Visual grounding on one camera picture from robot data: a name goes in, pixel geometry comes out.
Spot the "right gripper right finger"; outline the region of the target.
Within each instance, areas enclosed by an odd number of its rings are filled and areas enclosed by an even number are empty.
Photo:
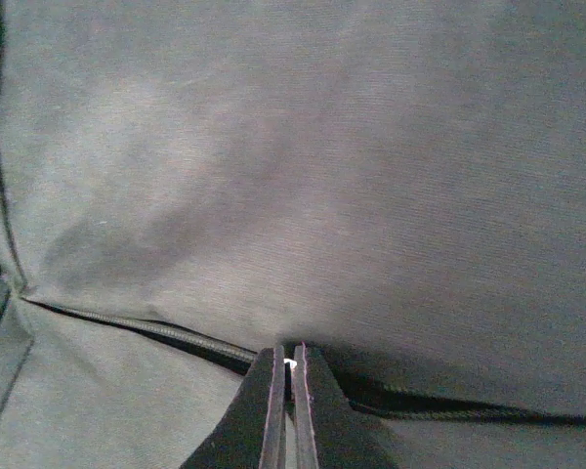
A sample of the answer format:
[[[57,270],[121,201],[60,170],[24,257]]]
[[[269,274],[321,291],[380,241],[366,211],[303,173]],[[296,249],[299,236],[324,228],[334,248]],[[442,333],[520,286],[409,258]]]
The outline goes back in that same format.
[[[292,396],[299,468],[396,468],[355,415],[320,350],[295,348]]]

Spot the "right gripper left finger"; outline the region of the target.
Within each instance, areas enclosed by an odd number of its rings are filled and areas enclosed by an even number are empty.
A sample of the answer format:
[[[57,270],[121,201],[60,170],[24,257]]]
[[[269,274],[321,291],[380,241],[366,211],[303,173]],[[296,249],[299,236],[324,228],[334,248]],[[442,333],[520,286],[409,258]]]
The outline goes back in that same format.
[[[281,346],[253,361],[215,429],[184,468],[283,468],[286,455],[286,364]]]

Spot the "black student bag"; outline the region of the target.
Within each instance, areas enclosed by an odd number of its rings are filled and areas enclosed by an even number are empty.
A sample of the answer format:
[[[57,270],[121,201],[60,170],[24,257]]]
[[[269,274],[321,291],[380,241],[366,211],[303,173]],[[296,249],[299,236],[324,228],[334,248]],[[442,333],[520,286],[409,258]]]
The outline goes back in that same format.
[[[0,1],[0,468],[297,343],[400,468],[586,468],[586,1]]]

